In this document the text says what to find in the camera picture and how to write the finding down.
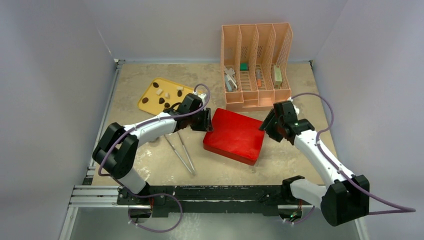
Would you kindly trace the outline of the metal tongs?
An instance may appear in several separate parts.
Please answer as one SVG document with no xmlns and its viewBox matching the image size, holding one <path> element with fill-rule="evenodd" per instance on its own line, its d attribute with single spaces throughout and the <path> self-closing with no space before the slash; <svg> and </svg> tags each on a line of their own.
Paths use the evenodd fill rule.
<svg viewBox="0 0 424 240">
<path fill-rule="evenodd" d="M 178 137 L 178 140 L 180 142 L 181 150 L 179 151 L 176 149 L 176 146 L 171 143 L 170 141 L 170 135 L 171 134 L 165 134 L 163 137 L 167 144 L 171 147 L 172 151 L 175 153 L 176 157 L 180 160 L 180 162 L 183 164 L 183 166 L 186 168 L 186 170 L 192 175 L 195 176 L 197 174 L 196 168 L 194 166 L 194 163 L 192 161 L 192 158 L 187 150 L 187 147 L 183 141 L 183 138 L 179 132 L 176 133 L 176 136 Z"/>
</svg>

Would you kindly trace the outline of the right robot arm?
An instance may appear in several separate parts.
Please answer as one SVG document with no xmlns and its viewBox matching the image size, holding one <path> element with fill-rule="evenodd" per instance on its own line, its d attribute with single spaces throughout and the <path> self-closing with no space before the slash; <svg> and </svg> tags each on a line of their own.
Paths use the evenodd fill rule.
<svg viewBox="0 0 424 240">
<path fill-rule="evenodd" d="M 318 133 L 307 119 L 298 119 L 291 101 L 274 103 L 259 128 L 271 139 L 289 141 L 309 160 L 323 185 L 314 184 L 302 176 L 283 180 L 280 196 L 288 204 L 303 200 L 321 210 L 331 226 L 338 226 L 370 213 L 370 198 L 357 187 L 369 191 L 364 175 L 355 175 L 319 141 Z"/>
</svg>

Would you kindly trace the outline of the red box lid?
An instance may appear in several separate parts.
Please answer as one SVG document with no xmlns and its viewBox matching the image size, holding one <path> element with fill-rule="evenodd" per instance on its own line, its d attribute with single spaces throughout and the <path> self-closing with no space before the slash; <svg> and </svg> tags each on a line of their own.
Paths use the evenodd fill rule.
<svg viewBox="0 0 424 240">
<path fill-rule="evenodd" d="M 217 108 L 212 117 L 213 131 L 203 138 L 203 148 L 209 152 L 254 166 L 259 158 L 265 132 L 259 130 L 262 121 Z"/>
</svg>

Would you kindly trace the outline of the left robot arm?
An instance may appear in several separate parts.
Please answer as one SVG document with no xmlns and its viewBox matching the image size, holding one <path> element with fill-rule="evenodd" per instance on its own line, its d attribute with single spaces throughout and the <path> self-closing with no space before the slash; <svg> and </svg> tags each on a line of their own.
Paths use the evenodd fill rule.
<svg viewBox="0 0 424 240">
<path fill-rule="evenodd" d="M 137 149 L 161 136 L 190 127 L 193 131 L 210 132 L 211 109 L 207 107 L 206 93 L 188 93 L 177 108 L 169 107 L 157 116 L 139 123 L 110 124 L 92 153 L 92 159 L 117 180 L 130 193 L 129 197 L 138 205 L 149 199 L 149 184 L 137 173 L 134 161 Z"/>
</svg>

